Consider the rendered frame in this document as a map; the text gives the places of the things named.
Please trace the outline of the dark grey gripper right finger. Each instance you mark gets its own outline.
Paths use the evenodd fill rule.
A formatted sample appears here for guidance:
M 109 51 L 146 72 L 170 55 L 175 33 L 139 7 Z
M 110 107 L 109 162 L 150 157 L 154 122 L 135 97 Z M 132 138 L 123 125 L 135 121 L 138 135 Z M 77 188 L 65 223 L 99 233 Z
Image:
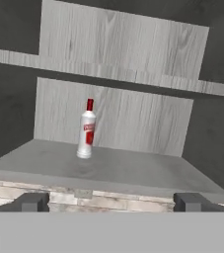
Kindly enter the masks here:
M 224 211 L 224 207 L 218 204 L 213 204 L 207 198 L 198 193 L 175 193 L 173 196 L 174 208 L 173 211 L 205 211 L 217 212 Z

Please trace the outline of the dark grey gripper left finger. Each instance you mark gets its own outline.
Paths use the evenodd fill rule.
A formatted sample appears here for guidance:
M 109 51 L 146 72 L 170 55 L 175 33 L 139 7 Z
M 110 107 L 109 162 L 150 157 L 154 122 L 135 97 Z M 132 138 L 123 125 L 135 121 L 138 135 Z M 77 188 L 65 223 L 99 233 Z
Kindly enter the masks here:
M 0 206 L 0 211 L 49 211 L 49 193 L 24 193 L 13 202 Z

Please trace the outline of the white liquor bottle red cap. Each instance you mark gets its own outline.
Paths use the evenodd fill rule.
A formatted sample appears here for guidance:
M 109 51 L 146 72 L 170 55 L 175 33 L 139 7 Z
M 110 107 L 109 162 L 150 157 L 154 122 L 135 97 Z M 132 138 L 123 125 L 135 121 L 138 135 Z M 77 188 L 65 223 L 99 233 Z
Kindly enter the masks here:
M 96 126 L 96 115 L 93 112 L 94 100 L 89 98 L 87 109 L 81 116 L 80 133 L 77 148 L 79 158 L 88 159 L 92 155 L 92 145 Z

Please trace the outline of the grey wooden open cabinet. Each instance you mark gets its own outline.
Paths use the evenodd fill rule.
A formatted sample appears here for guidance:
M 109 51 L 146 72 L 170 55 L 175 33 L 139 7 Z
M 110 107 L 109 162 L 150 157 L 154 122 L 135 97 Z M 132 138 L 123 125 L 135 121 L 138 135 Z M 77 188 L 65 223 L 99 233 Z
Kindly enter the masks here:
M 224 0 L 0 0 L 0 49 L 224 84 Z M 96 126 L 83 159 L 89 98 Z M 0 180 L 224 203 L 224 98 L 0 64 Z

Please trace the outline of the grey wooden cabinet shelf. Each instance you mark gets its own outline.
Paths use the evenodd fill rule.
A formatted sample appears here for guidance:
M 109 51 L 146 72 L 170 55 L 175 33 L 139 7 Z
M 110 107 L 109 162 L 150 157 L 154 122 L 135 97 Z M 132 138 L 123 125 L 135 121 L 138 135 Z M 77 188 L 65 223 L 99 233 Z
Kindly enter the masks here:
M 36 69 L 40 77 L 95 84 L 181 98 L 224 98 L 224 84 L 128 70 L 117 66 L 70 62 L 0 49 L 0 64 Z

